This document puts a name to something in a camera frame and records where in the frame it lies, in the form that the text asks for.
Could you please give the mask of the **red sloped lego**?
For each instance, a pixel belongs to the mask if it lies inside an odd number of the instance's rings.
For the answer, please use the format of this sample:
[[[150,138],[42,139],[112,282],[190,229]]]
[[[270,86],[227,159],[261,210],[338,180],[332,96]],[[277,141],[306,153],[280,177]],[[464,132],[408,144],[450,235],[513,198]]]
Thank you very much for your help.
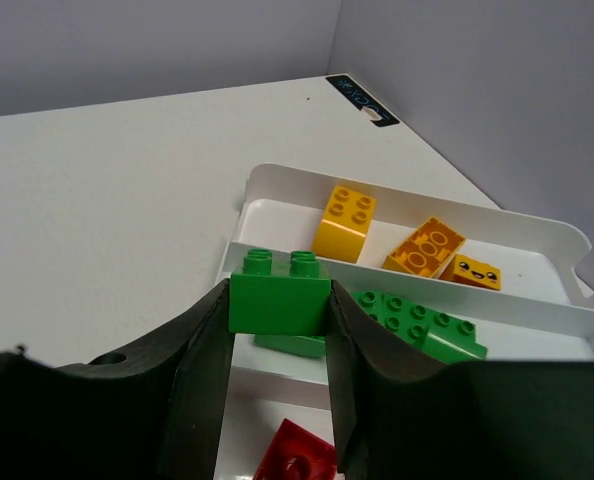
[[[332,480],[337,475],[335,447],[284,419],[258,466],[254,480]]]

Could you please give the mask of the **yellow 2x4 lego brick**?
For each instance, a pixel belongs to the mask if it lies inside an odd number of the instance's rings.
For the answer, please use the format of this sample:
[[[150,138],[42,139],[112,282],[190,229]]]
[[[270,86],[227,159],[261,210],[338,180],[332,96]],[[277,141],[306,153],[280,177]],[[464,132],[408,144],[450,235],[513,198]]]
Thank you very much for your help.
[[[430,217],[385,257],[382,268],[437,278],[465,242],[457,230]]]

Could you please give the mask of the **green bush lego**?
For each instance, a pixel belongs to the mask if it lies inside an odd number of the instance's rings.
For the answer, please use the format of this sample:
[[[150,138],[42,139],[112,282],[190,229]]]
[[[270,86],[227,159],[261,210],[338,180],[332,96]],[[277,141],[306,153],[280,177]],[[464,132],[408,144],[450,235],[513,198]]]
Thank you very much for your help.
[[[232,272],[229,330],[232,333],[320,336],[331,278],[312,251],[288,257],[251,248]]]

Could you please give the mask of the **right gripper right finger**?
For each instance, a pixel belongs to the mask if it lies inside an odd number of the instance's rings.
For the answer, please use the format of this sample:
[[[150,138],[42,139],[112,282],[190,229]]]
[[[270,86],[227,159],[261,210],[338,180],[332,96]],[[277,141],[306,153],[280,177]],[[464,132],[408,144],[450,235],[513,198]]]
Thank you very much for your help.
[[[594,479],[594,362],[445,365],[339,284],[326,308],[339,471],[348,479]]]

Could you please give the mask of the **large yellow rounded lego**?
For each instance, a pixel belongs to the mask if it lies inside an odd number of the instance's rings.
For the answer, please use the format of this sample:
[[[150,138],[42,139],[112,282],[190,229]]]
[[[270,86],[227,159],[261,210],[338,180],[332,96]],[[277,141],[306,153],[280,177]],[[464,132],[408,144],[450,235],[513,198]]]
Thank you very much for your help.
[[[320,257],[356,263],[375,207],[373,196],[337,185],[324,208],[311,250]]]

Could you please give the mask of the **small yellow smiley lego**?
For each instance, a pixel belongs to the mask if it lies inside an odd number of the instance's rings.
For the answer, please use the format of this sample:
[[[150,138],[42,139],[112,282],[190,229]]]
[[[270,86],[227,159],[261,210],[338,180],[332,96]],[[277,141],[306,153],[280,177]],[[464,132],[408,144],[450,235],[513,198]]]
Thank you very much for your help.
[[[456,254],[439,276],[440,280],[500,291],[501,270],[463,254]]]

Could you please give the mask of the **green 2x4 lego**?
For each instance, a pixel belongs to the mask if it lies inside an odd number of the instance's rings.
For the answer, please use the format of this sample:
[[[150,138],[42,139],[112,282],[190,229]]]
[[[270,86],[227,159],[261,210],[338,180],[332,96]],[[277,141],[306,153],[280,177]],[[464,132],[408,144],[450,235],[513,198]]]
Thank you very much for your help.
[[[427,342],[437,311],[399,295],[378,290],[352,292],[351,296],[374,321],[423,353],[435,357]]]

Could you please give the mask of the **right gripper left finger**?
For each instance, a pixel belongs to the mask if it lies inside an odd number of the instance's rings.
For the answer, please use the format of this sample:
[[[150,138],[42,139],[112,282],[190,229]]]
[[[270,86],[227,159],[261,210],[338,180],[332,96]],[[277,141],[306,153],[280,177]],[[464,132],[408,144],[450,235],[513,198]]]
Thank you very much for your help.
[[[0,479],[209,479],[234,337],[229,284],[86,364],[0,352]]]

